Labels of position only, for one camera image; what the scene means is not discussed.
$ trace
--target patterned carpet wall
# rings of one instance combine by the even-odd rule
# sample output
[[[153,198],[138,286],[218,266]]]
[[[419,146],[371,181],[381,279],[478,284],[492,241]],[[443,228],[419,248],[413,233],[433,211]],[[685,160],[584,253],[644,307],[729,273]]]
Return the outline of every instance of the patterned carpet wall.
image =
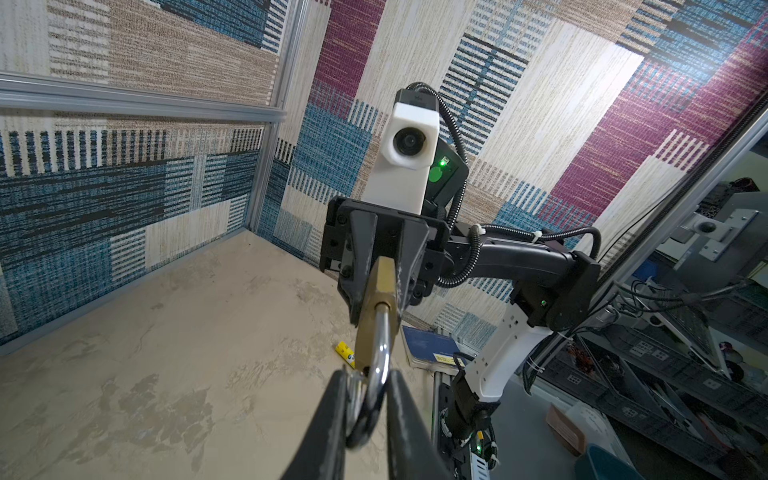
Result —
[[[269,104],[286,0],[4,0],[0,70]],[[0,110],[0,344],[244,225],[263,125]]]
[[[455,112],[472,155],[461,220],[530,230],[593,224],[610,245],[768,87],[767,8],[764,0],[310,2],[258,234],[317,265],[328,199],[360,196],[395,92],[425,81]],[[588,251],[591,239],[568,246]],[[508,281],[473,279],[436,289],[408,314],[482,346],[510,291]]]

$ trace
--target aluminum frame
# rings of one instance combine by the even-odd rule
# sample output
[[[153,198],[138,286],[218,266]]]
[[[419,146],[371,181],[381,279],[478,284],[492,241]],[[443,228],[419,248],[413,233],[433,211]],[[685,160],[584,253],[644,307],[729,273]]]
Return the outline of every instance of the aluminum frame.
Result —
[[[188,98],[0,71],[0,108],[220,121],[280,122],[282,108]]]
[[[280,72],[275,82],[276,87],[273,90],[272,105],[276,108],[282,108],[285,105],[286,96],[290,89],[293,67],[296,64],[296,55],[299,51],[299,42],[304,30],[304,24],[306,23],[308,5],[309,0],[298,0],[296,3],[290,37],[283,52],[283,57],[280,60]],[[259,230],[261,211],[264,208],[266,187],[272,173],[272,162],[277,150],[279,132],[280,124],[272,123],[264,128],[262,136],[260,158],[253,175],[253,189],[251,190],[248,210],[246,212],[246,228],[254,233],[257,233]]]

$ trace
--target yellow battery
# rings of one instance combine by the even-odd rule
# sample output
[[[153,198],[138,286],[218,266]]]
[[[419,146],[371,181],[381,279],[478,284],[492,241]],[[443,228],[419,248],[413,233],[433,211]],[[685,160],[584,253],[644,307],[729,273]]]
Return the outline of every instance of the yellow battery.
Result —
[[[336,351],[352,366],[352,368],[355,368],[355,353],[346,343],[339,342],[339,345],[336,346]]]

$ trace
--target teal container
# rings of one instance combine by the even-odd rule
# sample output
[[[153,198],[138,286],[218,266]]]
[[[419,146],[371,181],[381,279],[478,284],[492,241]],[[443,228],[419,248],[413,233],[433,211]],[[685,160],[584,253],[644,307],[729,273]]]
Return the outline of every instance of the teal container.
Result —
[[[594,443],[576,460],[577,480],[644,480],[637,470]]]

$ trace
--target blue book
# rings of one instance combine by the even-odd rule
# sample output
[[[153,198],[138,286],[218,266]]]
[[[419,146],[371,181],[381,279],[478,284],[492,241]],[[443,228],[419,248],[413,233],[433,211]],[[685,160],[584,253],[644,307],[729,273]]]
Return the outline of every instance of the blue book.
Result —
[[[408,363],[417,369],[433,370],[456,375],[458,368],[453,361],[453,353],[458,352],[458,345],[451,337],[434,332],[402,326],[402,342],[406,346]],[[458,359],[462,366],[465,360]]]

